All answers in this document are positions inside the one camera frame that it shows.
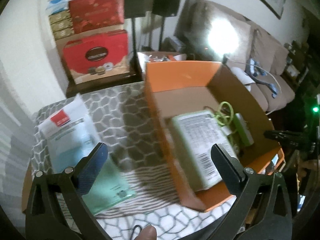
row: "cardboard box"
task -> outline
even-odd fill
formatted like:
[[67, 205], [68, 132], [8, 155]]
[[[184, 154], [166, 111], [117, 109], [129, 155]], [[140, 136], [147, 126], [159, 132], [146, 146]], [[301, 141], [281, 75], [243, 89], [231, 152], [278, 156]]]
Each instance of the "cardboard box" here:
[[65, 11], [50, 15], [49, 21], [50, 21], [50, 24], [53, 24], [53, 23], [56, 23], [56, 22], [59, 22], [59, 21], [65, 20], [65, 19], [69, 19], [69, 18], [71, 18], [70, 11], [65, 10]]
[[84, 37], [89, 37], [95, 34], [99, 34], [99, 33], [107, 33], [107, 32], [112, 32], [112, 31], [117, 31], [117, 30], [123, 30], [124, 27], [122, 24], [120, 25], [114, 25], [114, 26], [108, 26], [108, 27], [104, 27], [104, 28], [99, 28], [99, 29], [94, 29], [94, 30], [90, 30], [87, 32], [83, 32], [83, 33], [79, 33], [79, 34], [74, 34], [72, 36], [69, 37], [63, 37], [62, 39], [59, 39], [58, 41], [56, 41], [56, 45], [57, 45], [57, 50], [58, 50], [58, 54], [59, 56], [62, 58], [63, 57], [63, 48], [64, 46], [69, 42], [69, 41], [76, 41], [79, 39], [83, 39]]
[[254, 144], [244, 149], [239, 158], [244, 167], [262, 171], [279, 152], [276, 141], [263, 136], [273, 130], [272, 123], [257, 101], [231, 71], [218, 62], [171, 61], [148, 63], [145, 95], [157, 130], [164, 156], [182, 205], [199, 211], [209, 211], [231, 197], [224, 182], [194, 193], [184, 171], [174, 158], [174, 145], [168, 131], [168, 120], [176, 115], [203, 110], [217, 110], [222, 101], [229, 102], [235, 113], [248, 122]]
[[69, 10], [75, 33], [124, 23], [124, 0], [72, 0]]
[[66, 28], [70, 28], [70, 27], [72, 27], [72, 25], [73, 24], [72, 24], [71, 19], [65, 19], [60, 22], [53, 23], [51, 25], [51, 30], [52, 30], [52, 32], [57, 32], [57, 31], [61, 31]]
[[163, 57], [173, 56], [175, 60], [181, 61], [186, 60], [187, 55], [176, 53], [176, 52], [163, 52], [163, 51], [147, 51], [147, 52], [138, 52], [138, 60], [139, 60], [139, 71], [143, 79], [146, 76], [146, 65], [147, 62], [151, 60], [158, 60]]
[[76, 84], [130, 71], [125, 30], [70, 41], [63, 56]]
[[53, 36], [54, 36], [55, 40], [60, 40], [60, 39], [72, 36], [73, 34], [75, 34], [75, 31], [71, 27], [71, 28], [61, 30], [61, 31], [54, 32]]

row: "red gift box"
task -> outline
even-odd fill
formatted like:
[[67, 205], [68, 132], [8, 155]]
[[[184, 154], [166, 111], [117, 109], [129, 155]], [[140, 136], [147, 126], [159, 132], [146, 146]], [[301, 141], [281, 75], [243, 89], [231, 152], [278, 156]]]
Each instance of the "red gift box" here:
[[124, 0], [72, 0], [69, 10], [76, 34], [124, 23]]
[[63, 56], [76, 84], [129, 72], [128, 34], [125, 30], [70, 41]]

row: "black speaker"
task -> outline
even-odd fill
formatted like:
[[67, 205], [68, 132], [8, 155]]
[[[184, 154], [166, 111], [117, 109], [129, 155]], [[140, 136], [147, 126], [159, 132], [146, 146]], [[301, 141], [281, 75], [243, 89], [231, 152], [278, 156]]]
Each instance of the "black speaker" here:
[[146, 0], [124, 0], [124, 18], [139, 18], [146, 16]]
[[153, 0], [152, 13], [162, 17], [177, 16], [181, 0]]

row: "stacked boxes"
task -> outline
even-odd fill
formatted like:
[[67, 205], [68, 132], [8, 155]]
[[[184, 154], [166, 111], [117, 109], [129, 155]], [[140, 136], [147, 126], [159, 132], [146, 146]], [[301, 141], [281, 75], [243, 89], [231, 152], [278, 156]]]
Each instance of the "stacked boxes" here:
[[75, 33], [69, 10], [50, 15], [49, 21], [55, 40], [69, 37]]
[[63, 55], [76, 84], [129, 72], [125, 30], [69, 41]]

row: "wire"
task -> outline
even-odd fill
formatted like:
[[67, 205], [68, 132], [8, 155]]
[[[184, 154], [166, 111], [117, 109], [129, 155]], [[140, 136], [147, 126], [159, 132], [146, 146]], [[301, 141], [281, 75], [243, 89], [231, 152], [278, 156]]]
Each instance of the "wire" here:
[[139, 230], [140, 230], [140, 232], [139, 232], [138, 234], [141, 233], [141, 231], [142, 231], [142, 226], [140, 226], [140, 225], [135, 225], [134, 228], [132, 229], [132, 233], [131, 233], [131, 236], [130, 236], [130, 240], [133, 240], [133, 234], [134, 234], [134, 232], [135, 232], [135, 230], [136, 230], [137, 228], [139, 228]]
[[[239, 63], [239, 64], [242, 64], [242, 65], [249, 65], [249, 66], [254, 66], [254, 67], [258, 67], [259, 69], [263, 70], [264, 72], [266, 72], [267, 74], [269, 74], [276, 82], [276, 84], [278, 85], [279, 87], [279, 90], [280, 90], [280, 94], [279, 94], [279, 98], [282, 96], [282, 89], [281, 89], [281, 86], [279, 84], [279, 82], [276, 80], [276, 78], [274, 77], [274, 75], [272, 75], [270, 72], [264, 70], [262, 67], [258, 66], [258, 65], [253, 65], [253, 64], [250, 64], [250, 63], [243, 63], [243, 62], [238, 62], [238, 61], [234, 61], [230, 58], [227, 57], [228, 60], [234, 62], [234, 63]], [[281, 104], [281, 100], [279, 100], [279, 103], [277, 105], [277, 107], [275, 109], [273, 109], [272, 111], [268, 112], [266, 115], [269, 115], [271, 113], [273, 113], [274, 111], [278, 110], [279, 106]]]
[[[222, 112], [222, 108], [224, 105], [227, 105], [229, 107], [229, 110], [230, 110], [230, 115], [225, 115], [223, 112]], [[233, 121], [233, 117], [234, 117], [234, 111], [233, 111], [233, 108], [231, 106], [231, 104], [229, 102], [226, 102], [226, 101], [223, 101], [220, 103], [219, 107], [218, 107], [218, 110], [215, 111], [213, 110], [211, 107], [209, 106], [205, 106], [204, 109], [210, 109], [211, 112], [213, 113], [213, 116], [215, 117], [215, 119], [217, 120], [217, 123], [220, 125], [220, 126], [227, 126], [229, 127], [229, 125], [231, 124], [231, 122]], [[229, 142], [231, 144], [232, 147], [235, 146], [235, 143], [234, 143], [234, 140], [233, 140], [233, 134], [235, 134], [237, 132], [237, 130], [231, 132], [231, 134], [229, 134], [227, 136], [227, 138], [229, 139]]]

